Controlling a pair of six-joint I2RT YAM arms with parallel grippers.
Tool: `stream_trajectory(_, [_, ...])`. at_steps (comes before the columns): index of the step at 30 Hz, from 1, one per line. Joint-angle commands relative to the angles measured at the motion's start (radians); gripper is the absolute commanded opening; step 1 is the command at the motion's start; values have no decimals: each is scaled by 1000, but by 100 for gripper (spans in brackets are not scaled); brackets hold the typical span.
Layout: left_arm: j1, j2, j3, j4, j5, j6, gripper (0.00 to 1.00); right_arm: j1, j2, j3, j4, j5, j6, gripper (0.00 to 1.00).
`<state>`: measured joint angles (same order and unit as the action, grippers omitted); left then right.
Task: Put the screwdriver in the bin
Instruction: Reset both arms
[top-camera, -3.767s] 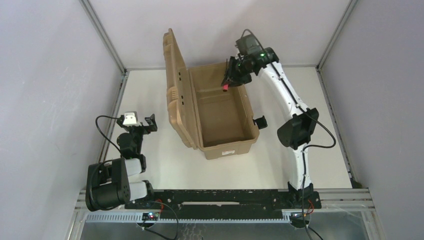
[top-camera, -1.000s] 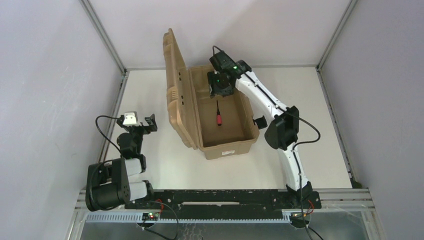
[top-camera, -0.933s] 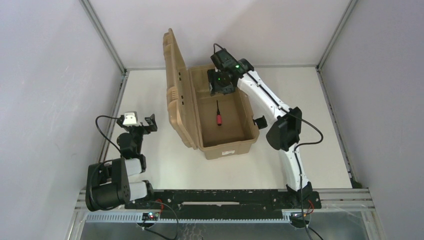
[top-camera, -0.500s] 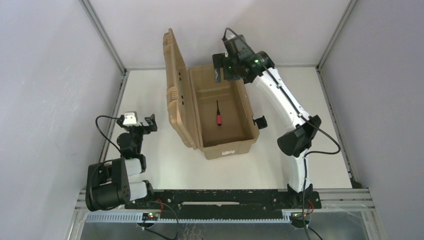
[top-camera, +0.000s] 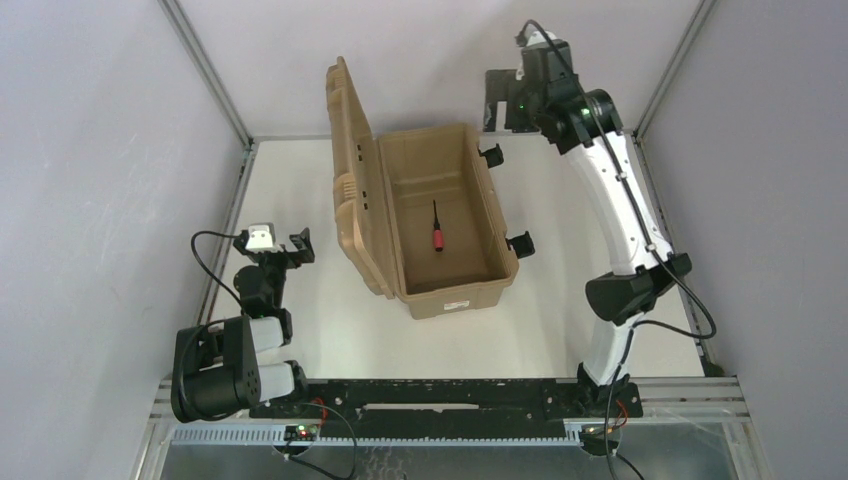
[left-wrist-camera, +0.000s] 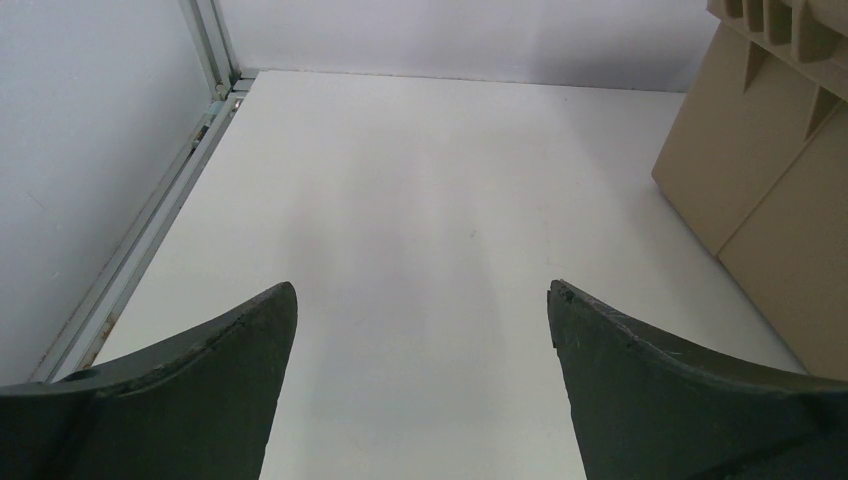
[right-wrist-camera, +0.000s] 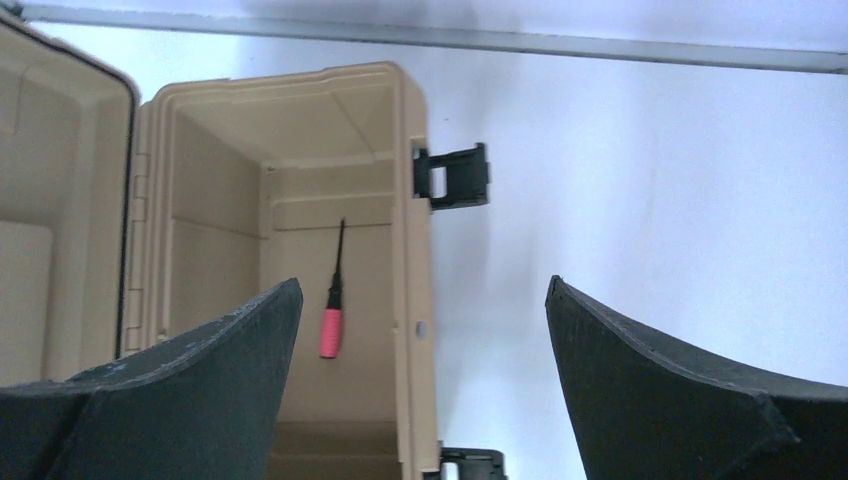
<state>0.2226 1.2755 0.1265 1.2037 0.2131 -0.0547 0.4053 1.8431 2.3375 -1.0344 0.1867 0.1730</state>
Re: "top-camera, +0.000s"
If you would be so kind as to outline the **red black screwdriver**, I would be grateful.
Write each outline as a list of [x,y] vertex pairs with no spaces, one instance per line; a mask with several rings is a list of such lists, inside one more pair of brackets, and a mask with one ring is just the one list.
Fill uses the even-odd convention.
[[433,206],[433,248],[436,252],[442,252],[444,250],[444,235],[441,228],[441,224],[438,216],[438,207],[436,201],[432,202]]

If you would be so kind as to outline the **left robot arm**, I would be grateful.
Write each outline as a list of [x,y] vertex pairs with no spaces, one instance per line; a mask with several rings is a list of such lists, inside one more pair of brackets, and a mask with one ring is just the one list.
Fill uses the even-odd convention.
[[270,400],[298,402],[308,393],[297,361],[263,364],[259,356],[292,340],[284,288],[288,271],[315,260],[310,230],[290,235],[293,250],[277,243],[270,223],[228,238],[250,262],[224,287],[239,313],[177,333],[170,404],[182,423],[219,421]]

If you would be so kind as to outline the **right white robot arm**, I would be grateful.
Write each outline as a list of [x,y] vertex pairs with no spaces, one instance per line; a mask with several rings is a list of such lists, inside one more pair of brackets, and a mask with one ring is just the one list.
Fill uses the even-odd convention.
[[582,87],[566,41],[536,32],[519,44],[519,68],[485,74],[483,129],[493,132],[502,121],[513,133],[540,133],[575,169],[599,218],[610,270],[585,285],[598,321],[567,405],[600,416],[629,389],[637,324],[692,264],[673,251],[650,212],[610,95]]

